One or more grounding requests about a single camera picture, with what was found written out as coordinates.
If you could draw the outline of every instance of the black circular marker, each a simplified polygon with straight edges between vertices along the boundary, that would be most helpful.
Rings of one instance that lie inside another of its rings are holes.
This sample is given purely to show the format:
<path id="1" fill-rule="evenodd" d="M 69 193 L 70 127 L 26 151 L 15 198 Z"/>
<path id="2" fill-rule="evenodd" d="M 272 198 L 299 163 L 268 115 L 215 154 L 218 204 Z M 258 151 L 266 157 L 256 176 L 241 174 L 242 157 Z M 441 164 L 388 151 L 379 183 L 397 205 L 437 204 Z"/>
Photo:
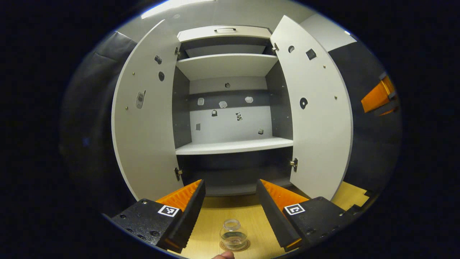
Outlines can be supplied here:
<path id="1" fill-rule="evenodd" d="M 307 106 L 307 104 L 308 104 L 307 99 L 305 97 L 302 97 L 300 99 L 300 108 L 302 108 L 302 110 L 305 109 L 305 106 Z"/>
<path id="2" fill-rule="evenodd" d="M 165 74 L 163 74 L 163 72 L 159 72 L 158 73 L 158 78 L 160 79 L 160 81 L 163 81 L 165 79 Z"/>

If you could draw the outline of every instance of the door handle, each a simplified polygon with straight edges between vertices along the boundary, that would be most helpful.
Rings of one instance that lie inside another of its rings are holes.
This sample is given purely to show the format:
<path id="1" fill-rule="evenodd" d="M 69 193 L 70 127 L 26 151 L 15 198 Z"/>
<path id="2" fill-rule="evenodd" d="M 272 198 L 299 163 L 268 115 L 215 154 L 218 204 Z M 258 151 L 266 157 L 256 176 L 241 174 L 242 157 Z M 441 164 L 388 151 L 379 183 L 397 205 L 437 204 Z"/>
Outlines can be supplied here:
<path id="1" fill-rule="evenodd" d="M 214 31 L 218 32 L 217 30 L 219 30 L 219 29 L 232 29 L 233 31 L 236 31 L 236 28 L 218 28 L 218 29 L 215 29 Z"/>

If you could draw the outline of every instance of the glass jar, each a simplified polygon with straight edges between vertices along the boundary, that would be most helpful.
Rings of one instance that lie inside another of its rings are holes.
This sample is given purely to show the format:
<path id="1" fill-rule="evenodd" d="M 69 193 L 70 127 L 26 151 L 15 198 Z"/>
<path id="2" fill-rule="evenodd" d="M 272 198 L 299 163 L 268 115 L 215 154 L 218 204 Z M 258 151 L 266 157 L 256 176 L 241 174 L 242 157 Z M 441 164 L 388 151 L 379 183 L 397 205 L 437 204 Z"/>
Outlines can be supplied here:
<path id="1" fill-rule="evenodd" d="M 220 239 L 229 250 L 239 250 L 247 245 L 247 231 L 236 219 L 224 221 L 224 227 L 220 230 Z"/>

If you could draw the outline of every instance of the cabinet door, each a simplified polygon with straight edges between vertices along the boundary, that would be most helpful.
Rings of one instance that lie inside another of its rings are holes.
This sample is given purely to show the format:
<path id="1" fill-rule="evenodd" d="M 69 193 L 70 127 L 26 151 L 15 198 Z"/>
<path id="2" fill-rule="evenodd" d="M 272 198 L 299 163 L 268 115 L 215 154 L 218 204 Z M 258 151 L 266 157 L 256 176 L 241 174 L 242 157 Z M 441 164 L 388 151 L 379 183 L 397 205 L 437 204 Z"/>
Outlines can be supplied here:
<path id="1" fill-rule="evenodd" d="M 115 155 L 137 200 L 156 200 L 184 186 L 174 172 L 178 163 L 172 130 L 174 51 L 179 47 L 166 21 L 159 22 L 131 52 L 115 88 Z"/>
<path id="2" fill-rule="evenodd" d="M 353 119 L 345 83 L 327 51 L 289 17 L 281 19 L 270 41 L 279 48 L 291 102 L 293 159 L 298 159 L 291 182 L 311 198 L 330 200 L 351 153 Z M 308 57 L 310 50 L 316 57 Z"/>

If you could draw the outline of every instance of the white cabinet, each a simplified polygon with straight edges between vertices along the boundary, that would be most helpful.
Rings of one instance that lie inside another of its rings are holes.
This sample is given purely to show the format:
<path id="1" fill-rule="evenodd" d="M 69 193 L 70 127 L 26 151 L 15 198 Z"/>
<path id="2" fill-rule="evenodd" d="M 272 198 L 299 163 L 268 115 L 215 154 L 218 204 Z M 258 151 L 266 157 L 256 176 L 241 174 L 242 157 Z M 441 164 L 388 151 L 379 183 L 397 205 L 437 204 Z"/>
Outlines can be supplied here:
<path id="1" fill-rule="evenodd" d="M 233 52 L 215 54 L 229 45 Z M 191 49 L 200 54 L 190 57 Z M 273 35 L 210 26 L 176 37 L 162 21 L 121 71 L 112 135 L 136 199 L 158 199 L 197 178 L 210 195 L 251 193 L 262 178 L 331 199 L 351 152 L 351 106 L 329 54 L 286 16 Z"/>

